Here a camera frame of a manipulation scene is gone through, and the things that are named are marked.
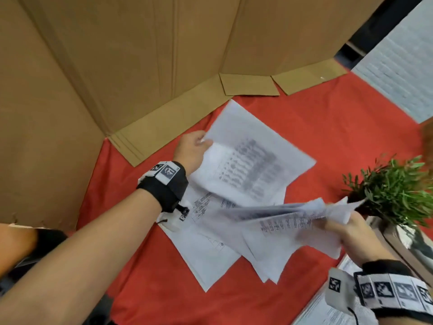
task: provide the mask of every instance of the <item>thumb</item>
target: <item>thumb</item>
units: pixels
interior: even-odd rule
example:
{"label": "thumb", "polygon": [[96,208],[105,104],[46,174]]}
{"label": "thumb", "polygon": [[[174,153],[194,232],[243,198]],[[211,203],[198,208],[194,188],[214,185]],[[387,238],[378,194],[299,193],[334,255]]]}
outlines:
{"label": "thumb", "polygon": [[200,146],[203,149],[203,153],[206,152],[209,147],[212,146],[212,144],[214,143],[214,141],[212,139],[206,139],[205,141],[203,141]]}
{"label": "thumb", "polygon": [[339,236],[346,234],[346,226],[334,220],[329,220],[326,218],[315,219],[312,221],[312,224],[319,229],[331,231],[338,234]]}

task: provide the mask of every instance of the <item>red tablecloth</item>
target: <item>red tablecloth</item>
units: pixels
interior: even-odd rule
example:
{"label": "red tablecloth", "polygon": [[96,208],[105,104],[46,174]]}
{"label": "red tablecloth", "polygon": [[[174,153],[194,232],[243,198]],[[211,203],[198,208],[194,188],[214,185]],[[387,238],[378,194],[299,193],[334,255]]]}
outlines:
{"label": "red tablecloth", "polygon": [[[343,197],[342,173],[359,173],[381,153],[410,158],[421,153],[418,125],[399,108],[349,73],[293,94],[234,99],[282,137],[317,160],[295,180],[286,202]],[[208,129],[223,107],[189,131]],[[78,228],[96,218],[136,186],[155,163],[172,158],[175,139],[133,168],[106,140],[81,207]],[[205,293],[165,236],[154,226],[111,285],[112,318],[129,324],[290,324],[337,264],[303,247],[290,258],[278,285],[263,284],[240,258]]]}

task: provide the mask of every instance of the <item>white brick wall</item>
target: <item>white brick wall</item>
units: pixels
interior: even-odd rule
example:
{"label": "white brick wall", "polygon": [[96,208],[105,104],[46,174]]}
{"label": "white brick wall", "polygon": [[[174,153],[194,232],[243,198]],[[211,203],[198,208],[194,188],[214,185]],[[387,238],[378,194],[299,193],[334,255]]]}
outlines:
{"label": "white brick wall", "polygon": [[433,0],[423,0],[353,72],[418,123],[433,116]]}

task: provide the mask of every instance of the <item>skin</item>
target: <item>skin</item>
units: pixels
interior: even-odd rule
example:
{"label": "skin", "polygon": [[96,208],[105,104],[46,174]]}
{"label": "skin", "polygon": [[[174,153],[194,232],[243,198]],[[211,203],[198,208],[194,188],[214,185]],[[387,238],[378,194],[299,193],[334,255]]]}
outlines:
{"label": "skin", "polygon": [[[181,137],[173,157],[187,175],[201,165],[212,145],[205,132]],[[138,189],[64,241],[38,262],[0,299],[2,325],[82,324],[107,287],[143,242],[161,212],[159,202]],[[359,266],[392,255],[356,212],[347,225],[316,221],[340,235],[344,249]],[[381,325],[420,325],[406,318],[384,318]]]}

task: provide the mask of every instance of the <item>green plant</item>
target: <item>green plant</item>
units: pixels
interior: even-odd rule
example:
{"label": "green plant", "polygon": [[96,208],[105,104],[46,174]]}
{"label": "green plant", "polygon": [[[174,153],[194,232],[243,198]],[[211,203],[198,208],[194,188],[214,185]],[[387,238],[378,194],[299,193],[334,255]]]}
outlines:
{"label": "green plant", "polygon": [[396,159],[383,164],[376,159],[374,169],[361,170],[359,177],[343,174],[344,183],[350,187],[349,201],[366,198],[362,213],[375,215],[392,224],[416,228],[428,227],[425,219],[433,214],[433,181],[428,172],[422,171],[421,156],[398,162]]}

